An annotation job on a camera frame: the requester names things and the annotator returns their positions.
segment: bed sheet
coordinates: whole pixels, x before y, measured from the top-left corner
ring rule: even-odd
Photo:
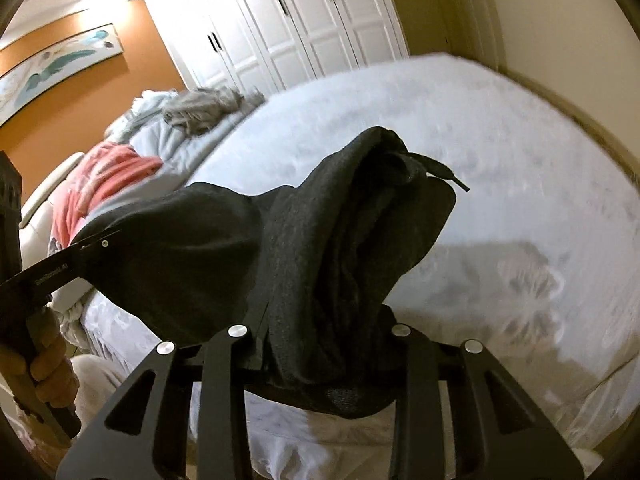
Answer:
[[[640,402],[640,200],[608,156],[547,102],[451,56],[379,65],[271,98],[188,184],[250,195],[297,186],[375,125],[471,187],[387,303],[433,340],[484,341],[571,446],[595,446]],[[104,298],[89,303],[83,323],[129,368],[153,347],[148,340],[129,349],[150,332]],[[352,424],[252,396],[247,406],[258,472],[347,479],[365,470],[384,478],[391,408]]]

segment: pink blanket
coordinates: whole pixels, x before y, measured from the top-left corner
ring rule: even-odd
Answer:
[[[51,235],[63,249],[68,247],[92,210],[161,166],[159,157],[139,156],[129,145],[101,142],[94,146],[53,195]]]

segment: leather headboard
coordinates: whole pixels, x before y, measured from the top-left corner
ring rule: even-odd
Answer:
[[[84,153],[71,155],[42,181],[24,203],[20,222],[20,250],[24,269],[47,257],[53,224],[53,204],[50,197],[83,156]]]

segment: metal bolt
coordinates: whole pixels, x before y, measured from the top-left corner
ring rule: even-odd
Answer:
[[[174,350],[175,344],[173,344],[171,341],[164,341],[156,347],[156,352],[158,352],[160,355],[169,355]]]
[[[411,333],[411,329],[407,325],[395,325],[391,329],[391,333],[396,337],[407,337]]]
[[[249,329],[244,325],[233,325],[227,332],[231,337],[242,337],[249,332]]]
[[[465,342],[465,350],[470,354],[479,354],[484,350],[484,345],[475,339],[470,339]]]

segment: black garment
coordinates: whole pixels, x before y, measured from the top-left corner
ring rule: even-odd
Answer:
[[[456,201],[427,171],[452,178],[395,133],[371,128],[298,188],[245,197],[194,184],[101,216],[78,239],[117,228],[126,244],[85,278],[179,344],[208,340],[268,303],[270,383],[302,395],[300,407],[369,415],[393,393],[364,384],[398,367],[382,302],[431,249]]]

